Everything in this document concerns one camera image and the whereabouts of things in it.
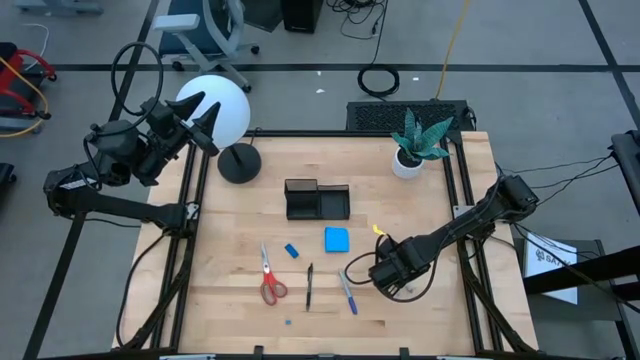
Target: black pen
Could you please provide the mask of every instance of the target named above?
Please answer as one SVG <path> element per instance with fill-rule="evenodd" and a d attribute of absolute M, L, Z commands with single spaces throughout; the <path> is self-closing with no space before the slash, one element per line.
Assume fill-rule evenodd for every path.
<path fill-rule="evenodd" d="M 311 306 L 311 280 L 313 279 L 313 263 L 307 269 L 307 312 Z"/>

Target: white spherical lamp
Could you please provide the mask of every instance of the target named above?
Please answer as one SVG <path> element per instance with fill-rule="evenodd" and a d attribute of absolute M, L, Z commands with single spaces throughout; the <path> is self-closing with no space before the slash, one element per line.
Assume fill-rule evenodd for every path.
<path fill-rule="evenodd" d="M 217 75 L 198 76 L 186 83 L 176 100 L 183 100 L 199 92 L 205 97 L 187 120 L 201 117 L 215 103 L 220 103 L 220 111 L 213 126 L 212 140 L 218 148 L 224 148 L 218 158 L 220 174 L 235 184 L 250 181 L 260 172 L 262 160 L 255 147 L 237 143 L 249 128 L 251 109 L 246 95 L 231 80 Z"/>

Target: floor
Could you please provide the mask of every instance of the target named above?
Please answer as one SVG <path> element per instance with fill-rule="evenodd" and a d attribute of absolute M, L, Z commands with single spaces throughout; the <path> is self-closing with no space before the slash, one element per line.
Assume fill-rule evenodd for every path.
<path fill-rule="evenodd" d="M 21 358 L 69 229 L 67 220 L 53 217 L 47 208 L 43 180 L 52 169 L 83 161 L 80 139 L 90 124 L 107 121 L 114 107 L 108 73 L 113 56 L 140 35 L 156 46 L 160 35 L 141 34 L 141 27 L 148 12 L 164 14 L 168 7 L 167 0 L 99 2 L 106 9 L 100 17 L 54 18 L 21 14 L 12 0 L 0 0 L 0 41 L 39 52 L 43 30 L 21 24 L 46 25 L 51 38 L 45 58 L 60 69 L 59 81 L 45 88 L 54 117 L 43 132 L 0 141 L 0 162 L 16 164 L 19 176 L 0 209 L 3 359 Z M 390 2 L 377 59 L 401 70 L 400 90 L 389 99 L 433 97 L 437 64 L 444 59 L 462 4 Z M 640 123 L 632 95 L 640 94 L 639 12 L 636 0 L 472 1 L 441 99 L 469 102 L 503 167 L 531 168 L 605 155 L 612 134 Z M 341 36 L 342 19 L 325 7 L 314 35 L 289 33 L 282 24 L 273 33 L 247 27 L 246 40 L 262 47 L 260 55 L 248 53 L 238 60 L 253 83 L 248 95 L 252 126 L 343 129 L 348 102 L 375 100 L 360 91 L 356 75 L 371 61 L 376 42 Z M 367 35 L 369 29 L 362 25 L 347 31 Z M 126 55 L 122 63 L 128 61 Z M 152 64 L 153 58 L 143 53 L 139 63 Z M 195 76 L 167 72 L 163 97 L 173 98 Z M 390 79 L 373 73 L 365 81 L 384 88 Z M 136 72 L 127 104 L 137 106 L 152 96 L 155 86 L 155 72 Z M 529 173 L 526 180 L 548 184 L 581 169 Z M 108 190 L 139 201 L 147 191 L 135 183 Z M 539 194 L 546 197 L 551 191 Z M 619 170 L 613 170 L 575 182 L 526 225 L 551 238 L 602 239 L 611 252 L 638 245 L 640 217 Z M 87 224 L 41 356 L 109 349 L 136 239 L 135 229 Z M 640 317 L 629 317 L 638 333 Z M 536 319 L 535 327 L 541 348 L 552 354 L 622 354 L 611 324 Z"/>

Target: black lamp base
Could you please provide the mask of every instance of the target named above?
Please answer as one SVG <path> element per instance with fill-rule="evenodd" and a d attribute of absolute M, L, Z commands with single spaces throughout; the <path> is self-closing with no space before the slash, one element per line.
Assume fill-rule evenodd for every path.
<path fill-rule="evenodd" d="M 260 153 L 249 144 L 233 144 L 218 156 L 218 170 L 230 183 L 244 184 L 252 180 L 261 167 Z"/>

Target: wooden table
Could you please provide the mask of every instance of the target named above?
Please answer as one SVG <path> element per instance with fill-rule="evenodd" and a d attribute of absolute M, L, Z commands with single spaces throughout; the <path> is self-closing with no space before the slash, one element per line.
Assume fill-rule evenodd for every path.
<path fill-rule="evenodd" d="M 486 133 L 463 133 L 463 139 L 477 201 L 496 179 L 493 156 Z M 216 158 L 209 166 L 181 352 L 251 353 L 255 345 L 264 345 L 267 354 L 390 355 L 398 354 L 399 347 L 408 347 L 412 355 L 473 354 L 455 246 L 440 255 L 431 290 L 410 304 L 391 302 L 371 285 L 352 286 L 359 310 L 352 315 L 337 275 L 355 256 L 373 251 L 373 224 L 402 240 L 428 234 L 451 220 L 442 161 L 427 162 L 418 178 L 407 181 L 391 171 L 396 144 L 390 138 L 258 138 L 255 146 L 262 155 L 262 170 L 247 184 L 224 181 Z M 464 203 L 456 155 L 451 156 L 459 201 Z M 158 178 L 160 185 L 151 190 L 151 203 L 177 201 L 184 159 L 165 168 Z M 284 180 L 288 178 L 315 178 L 322 185 L 349 184 L 351 218 L 287 221 Z M 349 253 L 324 252 L 325 226 L 349 229 Z M 144 226 L 136 256 L 158 234 L 154 226 Z M 512 241 L 506 225 L 498 225 L 494 235 Z M 258 293 L 262 241 L 276 277 L 289 287 L 289 294 L 274 307 L 265 305 Z M 287 243 L 296 247 L 299 258 L 289 256 L 284 249 Z M 168 244 L 166 240 L 145 257 L 133 277 L 123 318 L 125 339 L 158 300 Z M 491 240 L 485 251 L 496 305 L 522 338 L 537 347 L 516 254 Z M 313 296 L 311 311 L 306 312 L 311 262 Z M 364 279 L 372 262 L 369 257 L 354 265 L 352 276 Z M 416 291 L 427 278 L 414 281 Z M 478 308 L 485 348 L 490 348 L 486 313 L 479 302 Z M 173 309 L 165 321 L 164 343 L 168 343 L 172 318 Z"/>

